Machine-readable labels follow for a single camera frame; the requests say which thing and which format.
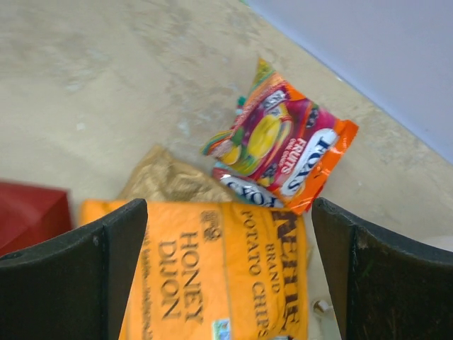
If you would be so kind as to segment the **tan large snack bag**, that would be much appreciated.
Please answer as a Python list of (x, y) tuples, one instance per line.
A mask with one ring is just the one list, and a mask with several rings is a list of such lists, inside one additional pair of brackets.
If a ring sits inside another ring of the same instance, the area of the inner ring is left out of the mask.
[(234, 202), (234, 192), (156, 144), (133, 169), (119, 200)]

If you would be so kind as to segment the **orange yellow snack bag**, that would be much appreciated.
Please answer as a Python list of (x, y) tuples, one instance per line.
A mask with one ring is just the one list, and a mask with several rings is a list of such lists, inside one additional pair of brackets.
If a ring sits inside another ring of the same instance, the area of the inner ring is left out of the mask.
[(303, 218), (242, 203), (150, 202), (121, 339), (305, 339)]

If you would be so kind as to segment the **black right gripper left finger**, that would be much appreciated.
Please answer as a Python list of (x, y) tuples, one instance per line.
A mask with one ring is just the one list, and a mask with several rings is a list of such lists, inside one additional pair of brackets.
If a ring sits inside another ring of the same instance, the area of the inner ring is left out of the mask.
[(134, 199), (1, 257), (2, 339), (118, 339), (147, 226)]

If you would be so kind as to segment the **red paper bag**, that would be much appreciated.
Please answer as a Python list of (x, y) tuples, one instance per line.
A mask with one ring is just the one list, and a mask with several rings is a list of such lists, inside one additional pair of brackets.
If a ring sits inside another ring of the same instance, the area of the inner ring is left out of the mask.
[(60, 188), (1, 182), (1, 255), (73, 229), (68, 193)]

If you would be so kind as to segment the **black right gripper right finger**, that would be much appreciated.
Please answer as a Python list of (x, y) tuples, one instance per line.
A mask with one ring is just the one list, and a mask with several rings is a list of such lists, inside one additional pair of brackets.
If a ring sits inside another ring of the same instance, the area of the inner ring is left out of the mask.
[(452, 253), (348, 212), (311, 209), (342, 339), (451, 339)]

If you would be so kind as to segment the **white cylinder toy drum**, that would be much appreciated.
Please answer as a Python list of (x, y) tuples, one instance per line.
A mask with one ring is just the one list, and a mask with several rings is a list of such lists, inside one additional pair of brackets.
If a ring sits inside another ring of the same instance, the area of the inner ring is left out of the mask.
[(333, 317), (335, 312), (333, 306), (326, 300), (315, 300), (312, 303), (312, 310), (315, 315), (320, 317)]

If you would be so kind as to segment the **orange fruit candy bag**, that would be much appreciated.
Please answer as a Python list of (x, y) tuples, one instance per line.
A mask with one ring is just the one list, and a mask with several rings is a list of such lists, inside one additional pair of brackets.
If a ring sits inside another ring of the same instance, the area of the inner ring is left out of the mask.
[(305, 213), (358, 125), (313, 102), (263, 58), (238, 109), (233, 125), (211, 137), (202, 154), (264, 187), (294, 213)]

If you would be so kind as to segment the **teal snack packet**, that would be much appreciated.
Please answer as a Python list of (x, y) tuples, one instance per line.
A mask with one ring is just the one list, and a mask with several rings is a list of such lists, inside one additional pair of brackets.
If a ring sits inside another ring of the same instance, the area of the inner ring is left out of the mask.
[(276, 91), (253, 105), (246, 102), (238, 98), (233, 125), (212, 137), (203, 152), (217, 159), (213, 177), (244, 202), (281, 208), (271, 186), (292, 133), (286, 95)]

